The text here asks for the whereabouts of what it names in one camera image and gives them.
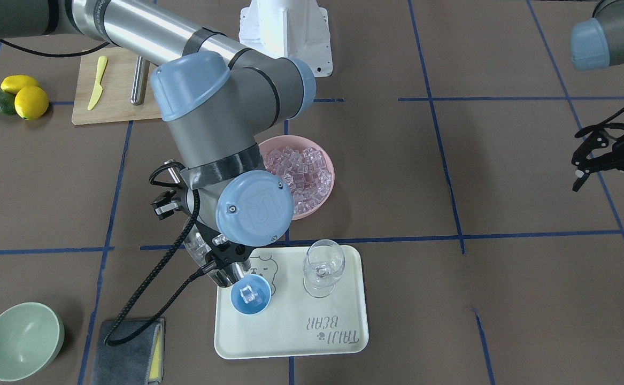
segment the glass base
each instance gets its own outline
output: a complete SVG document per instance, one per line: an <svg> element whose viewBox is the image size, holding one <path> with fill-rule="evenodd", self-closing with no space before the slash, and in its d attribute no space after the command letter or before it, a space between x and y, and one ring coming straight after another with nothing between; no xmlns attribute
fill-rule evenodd
<svg viewBox="0 0 624 385"><path fill-rule="evenodd" d="M302 278L302 287L304 287L307 294L311 295L312 297L324 298L331 295L331 293L333 292L333 288L335 288L336 285L327 288L315 288L312 285L309 285L305 278Z"/></svg>

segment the wooden cutting board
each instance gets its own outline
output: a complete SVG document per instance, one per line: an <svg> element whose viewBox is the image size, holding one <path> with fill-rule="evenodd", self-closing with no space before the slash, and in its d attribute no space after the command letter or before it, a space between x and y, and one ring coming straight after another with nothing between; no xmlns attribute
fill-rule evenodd
<svg viewBox="0 0 624 385"><path fill-rule="evenodd" d="M102 96L96 107L87 109L91 100L96 80L97 59L107 56L108 63L102 77ZM96 53L81 57L79 80L76 83L74 112L72 123L101 124L101 122L121 122L126 120L158 119L160 108L150 86L145 91L145 102L141 105L131 104L131 85L133 83L136 59L138 55L124 48L104 48ZM155 65L150 64L150 72Z"/></svg>

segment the white plastic bracket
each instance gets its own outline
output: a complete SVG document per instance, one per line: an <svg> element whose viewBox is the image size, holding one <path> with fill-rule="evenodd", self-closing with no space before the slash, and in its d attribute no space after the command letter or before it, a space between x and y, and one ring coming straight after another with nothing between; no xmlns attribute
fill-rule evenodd
<svg viewBox="0 0 624 385"><path fill-rule="evenodd" d="M333 73L328 12L317 0L252 0L238 38L271 58L301 59L317 78Z"/></svg>

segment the lemon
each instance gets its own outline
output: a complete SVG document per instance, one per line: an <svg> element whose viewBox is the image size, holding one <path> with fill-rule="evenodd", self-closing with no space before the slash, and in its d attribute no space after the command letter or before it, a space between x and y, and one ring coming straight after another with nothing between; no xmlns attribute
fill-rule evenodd
<svg viewBox="0 0 624 385"><path fill-rule="evenodd" d="M16 95L20 90L26 86L40 87L34 78L28 75L12 75L7 76L1 83L1 90L12 95Z"/></svg>
<svg viewBox="0 0 624 385"><path fill-rule="evenodd" d="M0 113L3 115L14 115L14 95L0 91Z"/></svg>
<svg viewBox="0 0 624 385"><path fill-rule="evenodd" d="M26 86L14 97L14 110L26 120L34 120L48 109L48 95L36 86Z"/></svg>

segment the green bowl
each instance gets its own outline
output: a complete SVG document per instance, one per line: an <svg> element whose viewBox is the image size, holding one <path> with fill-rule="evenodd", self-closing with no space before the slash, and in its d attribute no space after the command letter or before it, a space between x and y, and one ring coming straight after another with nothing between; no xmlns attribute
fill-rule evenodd
<svg viewBox="0 0 624 385"><path fill-rule="evenodd" d="M65 328L43 304L26 302L0 315L0 380L18 381L45 368L62 348Z"/></svg>

